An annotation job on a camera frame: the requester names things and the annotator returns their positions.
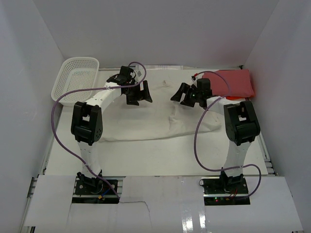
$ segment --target white towel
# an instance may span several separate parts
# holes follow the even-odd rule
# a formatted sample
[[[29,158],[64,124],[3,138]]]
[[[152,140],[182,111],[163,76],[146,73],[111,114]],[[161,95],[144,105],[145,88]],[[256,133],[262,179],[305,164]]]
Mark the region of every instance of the white towel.
[[[193,134],[203,113],[196,103],[194,108],[171,101],[181,83],[163,81],[149,87],[153,103],[140,101],[139,106],[127,105],[122,95],[103,113],[104,132],[100,141],[150,140]],[[220,128],[217,114],[207,112],[200,133]]]

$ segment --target red cloth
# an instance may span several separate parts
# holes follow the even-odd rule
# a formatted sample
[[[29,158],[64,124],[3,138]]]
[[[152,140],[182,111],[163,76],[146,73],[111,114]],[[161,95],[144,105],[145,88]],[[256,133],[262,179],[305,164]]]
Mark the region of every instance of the red cloth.
[[[228,99],[232,100],[255,96],[248,69],[218,70],[216,73],[223,76],[230,85],[231,94]],[[202,78],[208,78],[210,80],[213,95],[225,96],[228,94],[229,90],[227,85],[216,74],[205,73]]]

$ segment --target white plastic basket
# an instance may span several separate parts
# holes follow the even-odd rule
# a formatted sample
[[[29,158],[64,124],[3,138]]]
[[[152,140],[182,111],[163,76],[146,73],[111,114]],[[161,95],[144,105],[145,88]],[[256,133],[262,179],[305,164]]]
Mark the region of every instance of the white plastic basket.
[[[54,83],[51,97],[57,100],[66,92],[78,89],[93,88],[97,80],[99,61],[92,57],[73,57],[62,64]],[[64,106],[73,106],[77,101],[86,101],[92,91],[81,91],[69,94],[60,100]]]

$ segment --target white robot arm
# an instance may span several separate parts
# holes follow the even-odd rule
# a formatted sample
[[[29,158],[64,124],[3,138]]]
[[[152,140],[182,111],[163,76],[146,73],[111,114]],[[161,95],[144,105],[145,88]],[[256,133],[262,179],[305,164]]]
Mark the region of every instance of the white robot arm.
[[[106,83],[105,86],[112,87],[112,86],[118,86],[116,83]],[[121,95],[121,89],[108,89],[104,91],[100,91],[97,94],[95,94],[92,98],[87,100],[84,104],[87,106],[99,106],[99,109],[101,111],[100,116],[98,116],[99,121],[102,121],[102,113],[104,110],[108,107],[110,103],[114,101],[115,98],[119,97]],[[103,133],[103,124],[101,123],[102,127],[99,127],[95,131],[95,140],[99,139]],[[98,150],[97,150],[97,143],[94,143],[90,145],[87,142],[81,141],[78,142],[81,157],[86,161],[86,164],[91,168],[91,170],[95,174],[100,174],[101,167],[98,161]],[[87,177],[94,177],[89,170],[86,168],[86,166],[83,164],[82,174],[84,174]]]
[[[225,117],[225,130],[229,138],[229,150],[223,168],[240,167],[222,171],[220,179],[224,186],[240,183],[243,179],[242,166],[251,142],[260,133],[260,126],[251,101],[236,102],[227,99],[220,99],[212,95],[209,79],[198,79],[196,85],[182,83],[177,93],[171,98],[173,101],[180,101],[185,94],[184,100],[180,103],[193,107],[199,103],[206,109],[214,103],[209,111],[217,112]]]
[[[134,73],[130,67],[121,67],[119,74],[107,80],[106,90],[98,92],[85,102],[76,102],[74,105],[71,133],[75,136],[81,157],[86,162],[82,172],[78,172],[77,175],[83,183],[90,186],[90,190],[96,190],[99,179],[95,178],[86,166],[96,175],[101,176],[102,173],[96,142],[101,138],[104,130],[102,121],[104,110],[122,94],[126,95],[126,103],[130,105],[139,105],[140,100],[152,102],[147,81],[142,82],[143,90],[139,85],[133,86],[136,83],[135,77],[132,77]]]

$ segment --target mounting plate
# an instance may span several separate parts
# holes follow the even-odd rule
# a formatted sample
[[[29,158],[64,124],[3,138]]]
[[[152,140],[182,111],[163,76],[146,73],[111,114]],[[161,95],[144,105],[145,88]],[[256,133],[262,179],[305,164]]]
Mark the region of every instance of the mounting plate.
[[[220,184],[220,180],[219,179],[214,179],[214,178],[210,178],[210,179],[202,179],[203,185],[201,185],[204,188],[204,194],[208,195],[208,196],[215,196],[215,195],[221,195],[223,196],[223,194],[227,195],[228,193],[230,194],[231,192],[235,191],[235,189],[237,189],[237,195],[243,195],[246,196],[248,194],[248,188],[247,188],[247,184],[246,184],[246,180],[245,178],[243,178],[241,183],[238,184],[234,184],[230,187],[229,190],[226,190],[227,192],[224,191],[223,187]]]
[[[111,185],[114,185],[115,188],[114,190],[117,191],[118,189],[118,180],[107,180]],[[103,191],[107,190],[109,188],[108,184],[106,184],[105,182],[103,182]],[[76,181],[76,188],[75,188],[75,191],[74,193],[76,195],[94,195],[94,193],[91,193],[87,187],[85,186],[85,184],[77,179]],[[106,195],[115,195],[114,192],[112,190],[109,190],[107,192]]]

